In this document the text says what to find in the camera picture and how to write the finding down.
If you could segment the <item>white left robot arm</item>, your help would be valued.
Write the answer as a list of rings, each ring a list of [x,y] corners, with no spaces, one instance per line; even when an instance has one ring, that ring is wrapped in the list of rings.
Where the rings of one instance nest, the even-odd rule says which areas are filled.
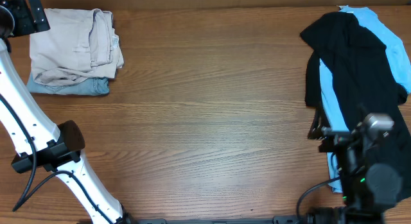
[[[58,177],[77,197],[92,223],[132,223],[133,219],[90,166],[83,135],[72,121],[52,122],[37,105],[10,58],[9,38],[50,29],[40,0],[1,0],[1,122],[17,152],[12,167],[29,171],[28,183],[13,210],[34,195],[36,169]]]

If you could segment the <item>beige cargo shorts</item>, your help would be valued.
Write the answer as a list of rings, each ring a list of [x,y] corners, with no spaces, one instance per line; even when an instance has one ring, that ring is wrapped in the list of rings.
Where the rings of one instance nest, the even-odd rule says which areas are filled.
[[[68,86],[89,78],[109,78],[124,65],[113,13],[44,10],[50,29],[30,35],[31,78],[48,86]]]

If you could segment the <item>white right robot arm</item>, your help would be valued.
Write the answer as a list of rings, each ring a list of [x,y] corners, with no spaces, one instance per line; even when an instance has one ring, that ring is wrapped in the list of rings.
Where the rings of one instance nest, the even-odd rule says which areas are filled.
[[[403,179],[392,166],[373,163],[370,153],[385,144],[393,126],[390,116],[370,113],[352,131],[334,131],[316,109],[308,138],[336,158],[344,206],[312,208],[297,215],[300,223],[384,223],[384,212],[399,202]]]

